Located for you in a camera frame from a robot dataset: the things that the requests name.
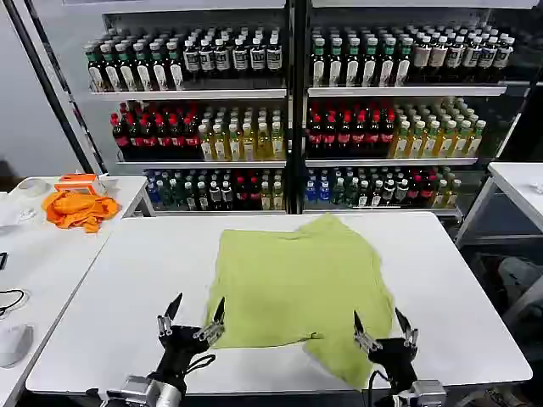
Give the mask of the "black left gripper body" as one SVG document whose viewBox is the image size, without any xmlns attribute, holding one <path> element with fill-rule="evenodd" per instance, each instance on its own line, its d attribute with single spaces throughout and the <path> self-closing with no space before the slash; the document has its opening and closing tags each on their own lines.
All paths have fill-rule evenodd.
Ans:
<svg viewBox="0 0 543 407">
<path fill-rule="evenodd" d="M 183 384 L 192 358 L 210 348 L 206 340 L 193 336 L 199 330 L 195 326 L 172 326 L 171 335 L 160 337 L 164 354 L 148 378 L 167 384 Z"/>
</svg>

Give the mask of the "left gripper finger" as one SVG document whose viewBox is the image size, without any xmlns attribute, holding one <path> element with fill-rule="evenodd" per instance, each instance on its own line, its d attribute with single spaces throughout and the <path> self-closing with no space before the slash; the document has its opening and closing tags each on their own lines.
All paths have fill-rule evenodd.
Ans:
<svg viewBox="0 0 543 407">
<path fill-rule="evenodd" d="M 159 330 L 159 336 L 170 336 L 172 331 L 172 322 L 175 319 L 176 313 L 179 309 L 182 301 L 182 293 L 179 293 L 173 301 L 171 301 L 166 308 L 164 315 L 157 316 L 157 324 Z"/>
<path fill-rule="evenodd" d="M 224 327 L 225 298 L 222 297 L 210 324 L 200 328 L 193 334 L 193 338 L 200 342 L 213 345 L 225 331 Z"/>
</svg>

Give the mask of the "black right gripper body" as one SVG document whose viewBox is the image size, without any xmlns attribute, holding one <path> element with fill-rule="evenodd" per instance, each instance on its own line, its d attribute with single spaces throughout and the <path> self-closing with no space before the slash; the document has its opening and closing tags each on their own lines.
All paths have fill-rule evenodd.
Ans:
<svg viewBox="0 0 543 407">
<path fill-rule="evenodd" d="M 374 364 L 381 365 L 394 393 L 409 390 L 417 380 L 412 361 L 417 355 L 417 347 L 403 338 L 377 340 L 372 345 L 368 358 Z"/>
</svg>

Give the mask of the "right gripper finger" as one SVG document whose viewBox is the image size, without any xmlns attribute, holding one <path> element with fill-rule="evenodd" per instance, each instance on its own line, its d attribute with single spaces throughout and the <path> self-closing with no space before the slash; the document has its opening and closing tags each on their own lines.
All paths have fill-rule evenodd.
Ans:
<svg viewBox="0 0 543 407">
<path fill-rule="evenodd" d="M 410 321 L 398 308 L 395 308 L 395 314 L 405 339 L 405 345 L 415 348 L 417 346 L 418 329 L 411 326 Z"/>
<path fill-rule="evenodd" d="M 360 349 L 366 353 L 371 353 L 382 348 L 382 345 L 372 338 L 365 330 L 361 323 L 361 319 L 357 312 L 353 311 L 354 315 L 354 339 L 358 343 Z"/>
</svg>

